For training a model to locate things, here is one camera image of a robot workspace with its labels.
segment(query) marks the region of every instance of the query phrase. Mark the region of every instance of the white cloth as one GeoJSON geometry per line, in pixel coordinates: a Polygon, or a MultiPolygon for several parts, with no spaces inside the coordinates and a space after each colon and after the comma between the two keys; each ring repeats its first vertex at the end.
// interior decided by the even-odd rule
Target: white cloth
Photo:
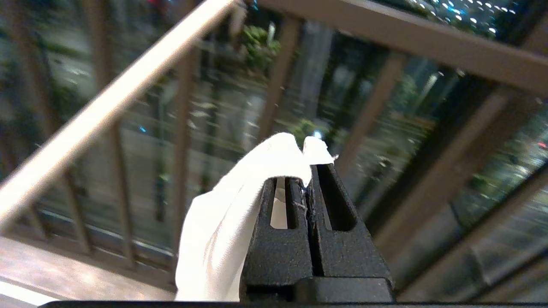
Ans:
{"type": "Polygon", "coordinates": [[[182,227],[175,274],[178,301],[239,301],[239,278],[258,213],[263,183],[282,176],[311,179],[310,163],[333,159],[325,143],[276,134],[245,155],[211,192],[192,201],[182,227]]]}

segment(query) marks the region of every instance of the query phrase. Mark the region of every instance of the white fabric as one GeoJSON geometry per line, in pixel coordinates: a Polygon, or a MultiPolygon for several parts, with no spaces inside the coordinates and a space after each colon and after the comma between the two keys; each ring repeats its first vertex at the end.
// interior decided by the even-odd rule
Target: white fabric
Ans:
{"type": "Polygon", "coordinates": [[[321,140],[307,138],[305,148],[306,157],[291,134],[276,134],[244,156],[211,192],[192,201],[181,232],[175,300],[239,301],[239,277],[264,181],[289,176],[308,185],[309,162],[327,157],[323,163],[333,162],[321,140]]]}

